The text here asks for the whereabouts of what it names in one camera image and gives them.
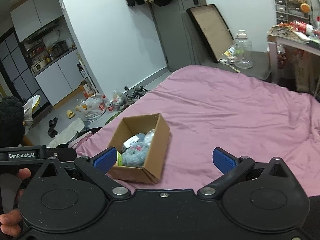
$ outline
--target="screw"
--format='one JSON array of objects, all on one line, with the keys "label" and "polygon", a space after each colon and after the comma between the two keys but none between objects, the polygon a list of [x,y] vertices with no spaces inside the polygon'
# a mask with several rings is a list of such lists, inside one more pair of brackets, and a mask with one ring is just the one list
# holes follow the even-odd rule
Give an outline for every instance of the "screw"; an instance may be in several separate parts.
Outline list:
[{"label": "screw", "polygon": [[127,194],[128,193],[128,189],[125,188],[125,187],[115,187],[113,190],[112,190],[113,194],[115,195],[124,195],[124,194]]},{"label": "screw", "polygon": [[210,195],[213,195],[214,193],[216,193],[216,190],[213,187],[203,187],[200,190],[200,193],[202,195],[210,196]]},{"label": "screw", "polygon": [[169,194],[168,193],[161,193],[160,197],[169,197]]}]

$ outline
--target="black slipper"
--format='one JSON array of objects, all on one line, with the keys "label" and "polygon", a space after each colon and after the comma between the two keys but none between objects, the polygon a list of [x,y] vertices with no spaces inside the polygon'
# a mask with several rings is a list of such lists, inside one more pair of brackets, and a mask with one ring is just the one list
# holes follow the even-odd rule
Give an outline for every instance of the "black slipper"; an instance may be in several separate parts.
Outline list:
[{"label": "black slipper", "polygon": [[57,125],[58,118],[55,117],[53,120],[49,121],[49,128],[55,128]]},{"label": "black slipper", "polygon": [[55,129],[49,128],[49,130],[48,130],[48,135],[49,135],[51,138],[54,138],[57,134],[58,134],[58,132],[57,132]]}]

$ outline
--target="microwave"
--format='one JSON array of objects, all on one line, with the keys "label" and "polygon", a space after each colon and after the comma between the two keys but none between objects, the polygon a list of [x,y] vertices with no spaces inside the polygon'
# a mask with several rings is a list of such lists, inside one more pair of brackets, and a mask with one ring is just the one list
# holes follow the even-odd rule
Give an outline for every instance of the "microwave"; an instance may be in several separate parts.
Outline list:
[{"label": "microwave", "polygon": [[47,65],[47,63],[45,62],[45,60],[42,60],[34,65],[32,65],[32,70],[34,73],[39,72],[41,69],[43,69],[45,66]]}]

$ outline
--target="blue gripper pad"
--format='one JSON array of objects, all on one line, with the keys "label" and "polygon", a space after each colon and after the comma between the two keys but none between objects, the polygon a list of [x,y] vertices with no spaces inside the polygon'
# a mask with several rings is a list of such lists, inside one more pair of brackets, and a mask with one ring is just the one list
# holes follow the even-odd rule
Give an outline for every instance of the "blue gripper pad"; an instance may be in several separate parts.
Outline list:
[{"label": "blue gripper pad", "polygon": [[90,159],[90,163],[93,167],[102,171],[104,174],[107,173],[117,161],[117,150],[114,147],[109,147],[103,152],[97,154],[95,157]]},{"label": "blue gripper pad", "polygon": [[226,152],[225,150],[217,147],[213,150],[212,154],[213,164],[223,173],[231,171],[239,164],[239,159]]}]

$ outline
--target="range hood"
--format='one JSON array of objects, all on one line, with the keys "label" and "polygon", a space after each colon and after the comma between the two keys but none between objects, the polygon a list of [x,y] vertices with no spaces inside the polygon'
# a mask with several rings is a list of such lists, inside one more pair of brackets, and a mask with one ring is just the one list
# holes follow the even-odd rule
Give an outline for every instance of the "range hood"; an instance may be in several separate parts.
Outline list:
[{"label": "range hood", "polygon": [[27,37],[24,42],[27,42],[29,44],[33,43],[34,41],[37,41],[41,39],[43,36],[47,35],[49,32],[51,32],[54,28],[57,28],[59,26],[59,20],[56,19],[47,25],[43,26],[41,29],[37,30],[33,34],[31,34],[29,37]]}]

